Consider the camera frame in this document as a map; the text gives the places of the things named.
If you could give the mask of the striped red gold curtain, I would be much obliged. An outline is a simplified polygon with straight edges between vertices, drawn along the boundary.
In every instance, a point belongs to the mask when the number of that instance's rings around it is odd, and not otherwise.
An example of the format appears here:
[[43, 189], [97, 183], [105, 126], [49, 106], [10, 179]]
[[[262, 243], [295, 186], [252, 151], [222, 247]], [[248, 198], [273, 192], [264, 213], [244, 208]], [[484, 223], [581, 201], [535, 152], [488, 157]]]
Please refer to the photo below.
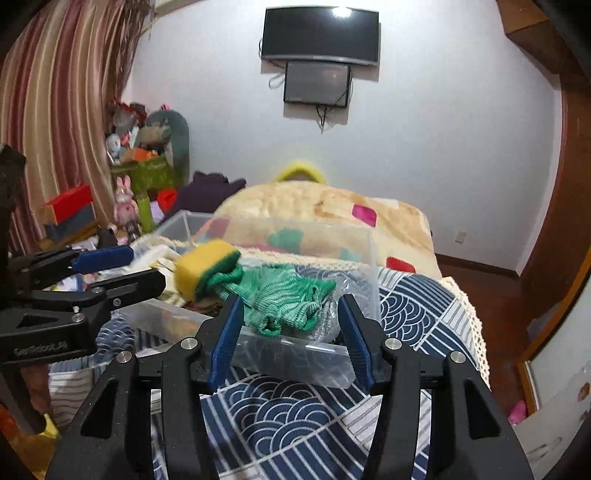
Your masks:
[[148, 1], [52, 1], [1, 63], [1, 140], [26, 158], [10, 240], [26, 253], [44, 237], [40, 209], [80, 185], [102, 223], [114, 205], [108, 109], [130, 74]]

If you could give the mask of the red box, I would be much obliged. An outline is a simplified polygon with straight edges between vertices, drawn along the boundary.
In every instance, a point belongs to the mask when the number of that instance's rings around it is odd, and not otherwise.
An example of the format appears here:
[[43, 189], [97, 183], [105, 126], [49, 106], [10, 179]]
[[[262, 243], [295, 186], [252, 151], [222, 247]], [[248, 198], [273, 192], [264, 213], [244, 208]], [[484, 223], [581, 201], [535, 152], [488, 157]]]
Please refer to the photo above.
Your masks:
[[93, 197], [88, 185], [71, 188], [40, 207], [41, 221], [43, 224], [58, 225], [92, 202]]

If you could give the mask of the yellow curved object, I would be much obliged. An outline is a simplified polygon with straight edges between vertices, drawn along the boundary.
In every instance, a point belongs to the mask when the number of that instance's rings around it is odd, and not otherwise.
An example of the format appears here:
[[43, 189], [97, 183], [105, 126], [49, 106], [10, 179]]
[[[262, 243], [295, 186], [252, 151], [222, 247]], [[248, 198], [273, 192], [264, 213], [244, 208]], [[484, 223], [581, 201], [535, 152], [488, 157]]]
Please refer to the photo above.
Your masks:
[[286, 168], [280, 171], [273, 179], [274, 182], [286, 181], [310, 181], [322, 185], [327, 185], [325, 175], [318, 170], [311, 162], [304, 160], [295, 160], [290, 162]]

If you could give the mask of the green yellow knit sock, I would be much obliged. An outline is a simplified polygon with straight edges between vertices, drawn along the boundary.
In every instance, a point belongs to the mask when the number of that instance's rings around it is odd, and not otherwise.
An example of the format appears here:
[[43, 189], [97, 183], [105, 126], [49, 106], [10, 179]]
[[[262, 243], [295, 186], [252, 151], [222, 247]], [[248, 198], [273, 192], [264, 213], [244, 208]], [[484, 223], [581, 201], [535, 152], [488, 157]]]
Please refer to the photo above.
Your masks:
[[197, 246], [176, 261], [178, 293], [193, 302], [236, 295], [245, 304], [245, 325], [266, 337], [315, 327], [335, 281], [303, 277], [288, 264], [245, 267], [240, 257], [238, 248], [221, 239]]

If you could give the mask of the brown wooden overhead cabinet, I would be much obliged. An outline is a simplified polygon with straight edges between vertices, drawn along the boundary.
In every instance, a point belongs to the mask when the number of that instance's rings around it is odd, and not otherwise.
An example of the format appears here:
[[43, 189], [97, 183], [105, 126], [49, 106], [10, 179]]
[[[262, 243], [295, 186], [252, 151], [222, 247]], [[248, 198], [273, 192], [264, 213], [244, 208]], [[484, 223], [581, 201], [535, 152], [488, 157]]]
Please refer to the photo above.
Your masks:
[[575, 72], [578, 62], [550, 22], [531, 0], [498, 0], [505, 35], [548, 71], [564, 75]]

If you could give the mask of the grey green plush toy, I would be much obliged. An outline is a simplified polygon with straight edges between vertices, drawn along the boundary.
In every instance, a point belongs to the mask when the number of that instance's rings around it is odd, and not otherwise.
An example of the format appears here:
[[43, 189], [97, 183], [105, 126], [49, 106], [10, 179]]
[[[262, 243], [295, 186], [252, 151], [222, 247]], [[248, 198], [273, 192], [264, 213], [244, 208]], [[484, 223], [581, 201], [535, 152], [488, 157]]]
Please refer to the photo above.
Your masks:
[[174, 110], [157, 110], [147, 115], [135, 146], [162, 153], [181, 185], [190, 174], [189, 127], [183, 115]]

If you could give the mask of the small black wall monitor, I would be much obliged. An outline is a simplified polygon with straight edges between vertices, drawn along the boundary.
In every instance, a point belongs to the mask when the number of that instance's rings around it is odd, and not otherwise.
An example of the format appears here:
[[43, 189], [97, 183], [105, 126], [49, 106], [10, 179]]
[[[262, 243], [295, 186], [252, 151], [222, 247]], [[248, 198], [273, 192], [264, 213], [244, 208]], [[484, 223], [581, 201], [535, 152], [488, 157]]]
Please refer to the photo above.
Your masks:
[[346, 108], [351, 80], [349, 65], [320, 61], [288, 62], [283, 102]]

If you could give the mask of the grey glittery knit item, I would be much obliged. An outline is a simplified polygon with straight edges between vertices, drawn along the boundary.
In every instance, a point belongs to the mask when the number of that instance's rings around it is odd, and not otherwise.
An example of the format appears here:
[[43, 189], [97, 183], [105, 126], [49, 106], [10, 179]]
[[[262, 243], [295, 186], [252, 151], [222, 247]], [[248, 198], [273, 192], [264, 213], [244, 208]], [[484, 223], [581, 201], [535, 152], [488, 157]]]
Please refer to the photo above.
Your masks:
[[335, 294], [325, 299], [318, 314], [318, 322], [314, 328], [304, 333], [304, 339], [322, 343], [335, 341], [339, 336], [339, 332], [341, 332], [338, 319], [338, 300], [339, 298]]

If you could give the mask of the red plush item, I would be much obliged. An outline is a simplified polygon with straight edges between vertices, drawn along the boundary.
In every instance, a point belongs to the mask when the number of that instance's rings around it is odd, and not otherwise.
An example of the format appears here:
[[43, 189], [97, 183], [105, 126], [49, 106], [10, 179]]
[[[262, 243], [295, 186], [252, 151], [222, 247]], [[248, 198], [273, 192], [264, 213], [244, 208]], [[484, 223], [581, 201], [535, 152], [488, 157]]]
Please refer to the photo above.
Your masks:
[[158, 192], [156, 202], [164, 214], [166, 214], [174, 205], [176, 197], [177, 191], [175, 188], [166, 188]]

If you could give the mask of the blue white patterned tablecloth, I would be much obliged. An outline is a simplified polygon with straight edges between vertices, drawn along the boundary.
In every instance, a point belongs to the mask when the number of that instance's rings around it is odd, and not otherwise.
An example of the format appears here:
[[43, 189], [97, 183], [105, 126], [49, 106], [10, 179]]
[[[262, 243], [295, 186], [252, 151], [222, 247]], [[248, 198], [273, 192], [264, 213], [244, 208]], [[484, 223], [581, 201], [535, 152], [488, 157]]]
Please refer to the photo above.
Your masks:
[[[490, 375], [482, 323], [452, 277], [378, 273], [381, 319], [389, 337], [420, 353], [464, 353]], [[52, 419], [65, 429], [111, 359], [123, 350], [160, 353], [166, 341], [115, 314], [89, 357], [49, 368]], [[273, 378], [233, 367], [212, 396], [201, 399], [208, 438], [222, 479], [358, 479], [370, 450], [381, 400], [352, 384], [345, 389]]]

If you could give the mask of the white cream cloth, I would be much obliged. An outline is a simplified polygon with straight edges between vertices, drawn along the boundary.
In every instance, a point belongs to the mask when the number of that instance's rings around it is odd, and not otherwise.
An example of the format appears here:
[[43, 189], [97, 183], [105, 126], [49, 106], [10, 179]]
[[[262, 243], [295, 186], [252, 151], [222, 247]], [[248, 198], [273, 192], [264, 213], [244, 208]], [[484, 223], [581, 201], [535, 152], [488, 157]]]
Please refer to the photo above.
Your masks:
[[127, 270], [129, 273], [148, 269], [158, 270], [165, 278], [165, 288], [158, 299], [169, 305], [182, 307], [186, 304], [186, 301], [178, 293], [174, 280], [176, 261], [179, 258], [180, 255], [176, 251], [161, 244], [150, 247], [146, 253], [137, 256], [127, 267]]

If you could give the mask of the pink rabbit doll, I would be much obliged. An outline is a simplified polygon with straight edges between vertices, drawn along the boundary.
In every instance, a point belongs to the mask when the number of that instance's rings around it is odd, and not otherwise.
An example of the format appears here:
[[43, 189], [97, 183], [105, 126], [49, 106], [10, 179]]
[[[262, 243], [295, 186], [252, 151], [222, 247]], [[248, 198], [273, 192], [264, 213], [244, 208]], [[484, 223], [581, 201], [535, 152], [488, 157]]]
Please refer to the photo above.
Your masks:
[[113, 218], [115, 223], [128, 230], [139, 221], [139, 210], [131, 190], [131, 178], [128, 175], [116, 178], [115, 204]]

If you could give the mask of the brown wooden door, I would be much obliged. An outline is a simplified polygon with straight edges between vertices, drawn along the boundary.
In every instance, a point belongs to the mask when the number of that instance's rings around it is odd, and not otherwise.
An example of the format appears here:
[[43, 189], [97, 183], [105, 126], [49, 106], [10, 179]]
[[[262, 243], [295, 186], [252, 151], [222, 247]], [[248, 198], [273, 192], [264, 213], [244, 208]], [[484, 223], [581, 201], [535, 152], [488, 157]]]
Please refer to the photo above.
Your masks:
[[559, 165], [550, 204], [521, 284], [534, 317], [582, 283], [590, 249], [590, 80], [564, 75]]

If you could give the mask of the clear plastic storage bin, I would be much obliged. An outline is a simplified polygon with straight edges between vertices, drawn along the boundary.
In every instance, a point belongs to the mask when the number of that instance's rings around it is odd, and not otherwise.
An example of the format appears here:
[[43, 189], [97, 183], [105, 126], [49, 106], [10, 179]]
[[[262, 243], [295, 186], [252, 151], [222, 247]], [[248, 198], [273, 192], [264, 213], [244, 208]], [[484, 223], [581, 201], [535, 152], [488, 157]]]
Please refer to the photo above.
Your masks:
[[[200, 297], [181, 296], [174, 282], [177, 261], [190, 252], [203, 259], [216, 247], [228, 256], [228, 273], [206, 280]], [[181, 211], [132, 249], [129, 272], [157, 269], [166, 280], [158, 298], [122, 308], [133, 327], [176, 342], [238, 294], [245, 317], [233, 365], [327, 387], [353, 382], [339, 344], [338, 308], [349, 294], [363, 315], [378, 316], [377, 254], [367, 229]]]

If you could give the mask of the large black wall television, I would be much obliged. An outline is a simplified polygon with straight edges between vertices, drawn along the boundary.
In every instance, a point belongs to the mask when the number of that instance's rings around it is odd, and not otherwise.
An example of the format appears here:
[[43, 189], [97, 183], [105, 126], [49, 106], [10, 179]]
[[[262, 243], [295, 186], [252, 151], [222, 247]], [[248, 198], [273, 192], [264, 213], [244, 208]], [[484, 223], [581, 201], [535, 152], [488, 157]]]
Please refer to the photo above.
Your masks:
[[263, 24], [265, 60], [318, 60], [362, 66], [380, 62], [380, 17], [349, 7], [269, 8]]

